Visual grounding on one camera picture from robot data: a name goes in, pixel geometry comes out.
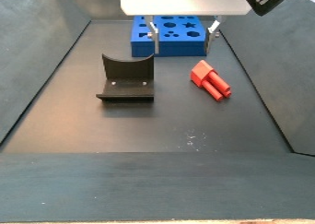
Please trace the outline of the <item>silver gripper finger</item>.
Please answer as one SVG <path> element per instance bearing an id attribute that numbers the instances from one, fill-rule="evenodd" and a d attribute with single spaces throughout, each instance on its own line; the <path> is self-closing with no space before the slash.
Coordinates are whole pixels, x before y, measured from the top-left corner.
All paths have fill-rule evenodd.
<path id="1" fill-rule="evenodd" d="M 154 52 L 159 53 L 159 29 L 154 24 L 154 16 L 144 16 L 147 27 L 150 28 L 148 37 L 154 41 Z"/>
<path id="2" fill-rule="evenodd" d="M 222 17 L 215 16 L 211 26 L 206 29 L 206 53 L 208 53 L 211 50 L 212 41 L 216 37 L 216 32 L 220 24 L 222 24 Z"/>

